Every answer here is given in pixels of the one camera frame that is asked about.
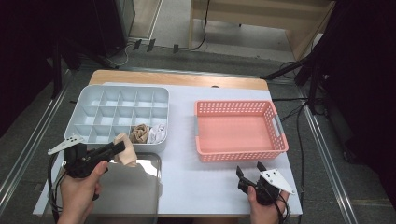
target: table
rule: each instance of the table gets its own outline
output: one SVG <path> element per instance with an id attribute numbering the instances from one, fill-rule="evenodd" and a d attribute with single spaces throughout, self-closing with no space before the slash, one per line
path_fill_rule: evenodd
<path id="1" fill-rule="evenodd" d="M 170 91 L 170 98 L 177 98 L 180 101 L 180 104 L 170 102 L 170 115 L 173 117 L 169 118 L 169 122 L 176 122 L 176 119 L 180 119 L 179 122 L 186 119 L 193 120 L 193 114 L 185 116 L 181 113 L 172 113 L 172 111 L 180 111 L 180 108 L 189 101 L 189 97 L 184 97 L 184 95 L 172 95 L 175 90 L 192 90 L 191 97 L 194 92 L 199 92 L 204 98 L 207 95 L 227 97 L 227 95 L 220 96 L 226 91 L 231 95 L 236 92 L 247 92 L 249 97 L 270 98 L 267 84 L 262 79 L 205 75 L 99 70 L 93 73 L 90 85 L 109 84 L 108 82 L 161 85 Z M 193 127 L 189 127 L 185 132 L 193 134 Z M 163 152 L 158 153 L 162 160 L 161 181 L 163 185 L 159 200 L 159 217 L 247 217 L 248 200 L 247 196 L 237 188 L 236 165 L 241 166 L 247 178 L 256 181 L 258 179 L 258 170 L 255 168 L 257 162 L 202 164 L 194 151 L 194 142 L 186 139 L 178 139 L 177 142 L 175 139 L 177 135 L 173 130 L 169 130 L 167 147 Z M 266 161 L 264 165 L 269 169 L 278 168 L 282 175 L 292 182 L 290 184 L 295 189 L 286 153 L 273 161 Z M 298 196 L 290 195 L 289 202 L 292 214 L 300 215 L 302 210 Z"/>
<path id="2" fill-rule="evenodd" d="M 193 20 L 205 19 L 207 1 L 191 0 L 189 48 Z M 294 58 L 300 60 L 323 32 L 333 5 L 329 0 L 211 0 L 207 19 L 285 29 Z"/>

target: pink basket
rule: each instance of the pink basket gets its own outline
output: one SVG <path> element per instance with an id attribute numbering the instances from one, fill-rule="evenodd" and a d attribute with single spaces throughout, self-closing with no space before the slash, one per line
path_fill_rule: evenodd
<path id="1" fill-rule="evenodd" d="M 195 102 L 201 161 L 274 159 L 289 149 L 272 101 Z"/>

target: white tabletop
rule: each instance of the white tabletop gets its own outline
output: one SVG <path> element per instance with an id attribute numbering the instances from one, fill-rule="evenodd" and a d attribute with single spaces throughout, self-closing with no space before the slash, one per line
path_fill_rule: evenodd
<path id="1" fill-rule="evenodd" d="M 250 213 L 248 196 L 238 186 L 236 166 L 253 182 L 259 179 L 256 161 L 201 162 L 195 146 L 194 102 L 197 100 L 271 99 L 269 91 L 161 85 L 169 90 L 169 118 L 166 148 L 162 160 L 160 217 L 245 217 Z M 276 168 L 297 192 L 287 153 L 272 161 L 261 161 L 267 169 Z M 42 214 L 43 191 L 34 214 Z M 288 200 L 291 214 L 300 215 L 297 194 Z"/>

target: human hand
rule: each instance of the human hand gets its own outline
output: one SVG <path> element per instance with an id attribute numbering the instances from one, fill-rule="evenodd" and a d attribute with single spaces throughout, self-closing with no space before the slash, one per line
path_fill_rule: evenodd
<path id="1" fill-rule="evenodd" d="M 285 202 L 288 201 L 289 194 L 282 190 L 280 195 L 285 199 Z M 251 224 L 275 224 L 279 222 L 279 215 L 276 210 L 276 207 L 271 205 L 261 205 L 256 200 L 256 190 L 249 186 L 247 190 L 247 198 L 250 203 L 250 223 Z M 286 205 L 280 200 L 276 201 L 277 206 L 279 207 L 280 212 L 283 214 L 285 212 Z"/>
<path id="2" fill-rule="evenodd" d="M 101 161 L 86 178 L 65 176 L 61 183 L 63 211 L 58 223 L 84 223 L 93 209 L 93 194 L 100 194 L 99 179 L 106 168 L 107 161 Z"/>

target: gray compartment tray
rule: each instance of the gray compartment tray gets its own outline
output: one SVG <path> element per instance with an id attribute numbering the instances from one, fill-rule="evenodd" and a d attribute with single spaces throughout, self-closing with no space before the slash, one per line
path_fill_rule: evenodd
<path id="1" fill-rule="evenodd" d="M 91 85 L 82 90 L 64 138 L 78 134 L 89 148 L 112 142 L 139 124 L 168 124 L 169 91 L 159 87 Z M 134 144 L 136 152 L 160 152 L 158 144 Z"/>

